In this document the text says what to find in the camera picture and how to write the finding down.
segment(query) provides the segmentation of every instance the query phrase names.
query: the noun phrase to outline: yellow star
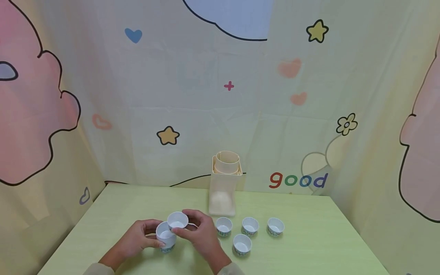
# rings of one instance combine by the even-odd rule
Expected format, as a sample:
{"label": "yellow star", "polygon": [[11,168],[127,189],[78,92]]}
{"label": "yellow star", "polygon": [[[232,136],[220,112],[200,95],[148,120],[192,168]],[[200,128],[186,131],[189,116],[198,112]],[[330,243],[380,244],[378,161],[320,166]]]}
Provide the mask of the yellow star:
{"label": "yellow star", "polygon": [[167,126],[163,131],[158,131],[156,135],[161,140],[162,145],[177,144],[177,138],[180,136],[180,133],[175,132],[171,126]]}
{"label": "yellow star", "polygon": [[306,31],[309,35],[309,42],[316,40],[319,43],[322,43],[324,41],[324,34],[329,31],[329,28],[324,25],[324,22],[321,19],[319,19],[313,26],[307,27]]}

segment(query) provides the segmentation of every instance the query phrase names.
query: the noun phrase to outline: pink plus sign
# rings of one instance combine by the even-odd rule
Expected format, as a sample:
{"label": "pink plus sign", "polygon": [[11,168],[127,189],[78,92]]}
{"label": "pink plus sign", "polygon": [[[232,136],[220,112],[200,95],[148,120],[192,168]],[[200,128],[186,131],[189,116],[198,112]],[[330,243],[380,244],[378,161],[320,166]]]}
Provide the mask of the pink plus sign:
{"label": "pink plus sign", "polygon": [[229,81],[229,84],[226,84],[223,87],[227,88],[227,90],[230,91],[234,87],[234,85],[232,85],[232,81]]}

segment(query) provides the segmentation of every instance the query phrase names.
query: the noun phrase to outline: cartoon eye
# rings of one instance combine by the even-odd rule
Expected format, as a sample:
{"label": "cartoon eye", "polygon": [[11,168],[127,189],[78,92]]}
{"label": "cartoon eye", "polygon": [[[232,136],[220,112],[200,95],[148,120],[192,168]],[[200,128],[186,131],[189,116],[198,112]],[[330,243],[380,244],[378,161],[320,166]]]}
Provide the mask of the cartoon eye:
{"label": "cartoon eye", "polygon": [[18,72],[12,64],[0,61],[0,81],[11,81],[18,78]]}

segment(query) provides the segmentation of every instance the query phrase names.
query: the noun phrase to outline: sleeve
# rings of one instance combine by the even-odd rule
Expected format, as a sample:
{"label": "sleeve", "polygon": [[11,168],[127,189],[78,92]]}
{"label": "sleeve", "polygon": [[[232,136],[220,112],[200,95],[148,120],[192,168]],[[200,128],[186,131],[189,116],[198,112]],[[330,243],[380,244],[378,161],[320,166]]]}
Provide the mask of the sleeve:
{"label": "sleeve", "polygon": [[230,263],[220,270],[217,275],[245,275],[236,263]]}
{"label": "sleeve", "polygon": [[87,268],[83,275],[114,275],[114,271],[106,265],[94,263]]}

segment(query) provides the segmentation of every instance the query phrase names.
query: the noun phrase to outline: yellow flower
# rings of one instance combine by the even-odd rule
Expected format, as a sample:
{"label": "yellow flower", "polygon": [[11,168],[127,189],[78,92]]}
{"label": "yellow flower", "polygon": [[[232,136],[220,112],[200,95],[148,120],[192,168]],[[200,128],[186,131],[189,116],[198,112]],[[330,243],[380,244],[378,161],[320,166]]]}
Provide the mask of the yellow flower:
{"label": "yellow flower", "polygon": [[351,113],[348,117],[341,117],[337,120],[339,126],[336,128],[336,133],[342,134],[343,136],[348,135],[350,130],[354,130],[357,127],[357,122],[355,121],[355,114]]}

